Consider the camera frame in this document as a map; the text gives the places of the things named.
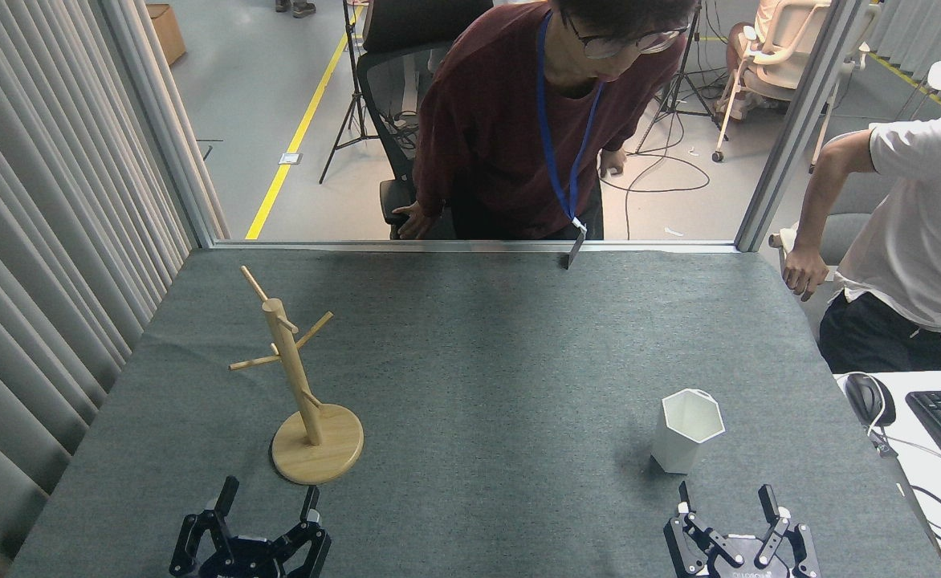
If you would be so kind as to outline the person's hand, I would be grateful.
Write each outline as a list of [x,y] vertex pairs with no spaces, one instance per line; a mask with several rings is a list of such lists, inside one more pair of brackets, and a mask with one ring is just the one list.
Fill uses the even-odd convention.
[[782,279],[800,301],[809,301],[828,274],[829,267],[815,246],[795,245],[785,256]]

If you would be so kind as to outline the person's right hand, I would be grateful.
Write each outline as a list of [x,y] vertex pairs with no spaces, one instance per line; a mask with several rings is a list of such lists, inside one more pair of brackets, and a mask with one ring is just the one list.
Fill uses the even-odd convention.
[[412,202],[411,205],[405,207],[397,207],[391,211],[391,214],[405,217],[404,223],[397,230],[397,237],[400,240],[422,240],[442,215],[441,212],[427,211],[419,201]]

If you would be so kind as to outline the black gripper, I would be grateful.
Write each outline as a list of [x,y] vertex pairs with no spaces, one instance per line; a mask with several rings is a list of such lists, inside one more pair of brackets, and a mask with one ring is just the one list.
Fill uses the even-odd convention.
[[[186,515],[174,546],[169,573],[181,577],[198,567],[198,549],[202,536],[210,533],[214,554],[200,564],[199,577],[320,577],[332,544],[330,534],[320,523],[316,511],[320,491],[316,484],[307,487],[300,520],[276,539],[231,537],[227,516],[234,502],[238,479],[228,476],[213,507],[199,515]],[[303,547],[304,562],[294,570],[286,562]]]
[[[666,544],[679,577],[819,577],[819,563],[808,524],[792,523],[780,507],[774,490],[758,490],[768,530],[755,535],[725,535],[698,517],[691,507],[686,482],[678,486],[676,515],[664,526]],[[784,541],[790,545],[792,564],[778,555]]]

